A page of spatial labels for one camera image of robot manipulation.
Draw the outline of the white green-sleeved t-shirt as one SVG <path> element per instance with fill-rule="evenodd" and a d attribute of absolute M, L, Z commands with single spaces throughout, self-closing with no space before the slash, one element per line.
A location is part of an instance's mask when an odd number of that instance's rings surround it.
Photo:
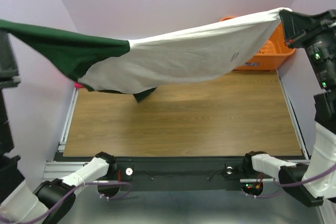
<path fill-rule="evenodd" d="M 250 60 L 280 24 L 284 7 L 157 36 L 120 40 L 1 21 L 10 34 L 89 91 L 131 94 L 217 79 Z"/>

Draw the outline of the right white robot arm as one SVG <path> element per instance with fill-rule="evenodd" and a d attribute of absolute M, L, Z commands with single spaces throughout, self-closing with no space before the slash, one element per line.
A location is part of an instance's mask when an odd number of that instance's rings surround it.
<path fill-rule="evenodd" d="M 262 173 L 307 207 L 335 202 L 335 10 L 307 15 L 280 11 L 286 45 L 303 48 L 323 93 L 314 96 L 316 141 L 309 164 L 293 163 L 265 152 L 249 152 L 241 170 Z"/>

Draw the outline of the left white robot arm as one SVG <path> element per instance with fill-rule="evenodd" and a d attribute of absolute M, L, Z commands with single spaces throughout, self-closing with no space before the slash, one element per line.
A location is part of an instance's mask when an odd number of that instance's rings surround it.
<path fill-rule="evenodd" d="M 113 156 L 101 152 L 89 163 L 63 178 L 44 181 L 35 189 L 18 168 L 4 97 L 1 97 L 1 222 L 57 223 L 71 209 L 77 196 L 99 178 L 113 178 L 117 172 Z"/>

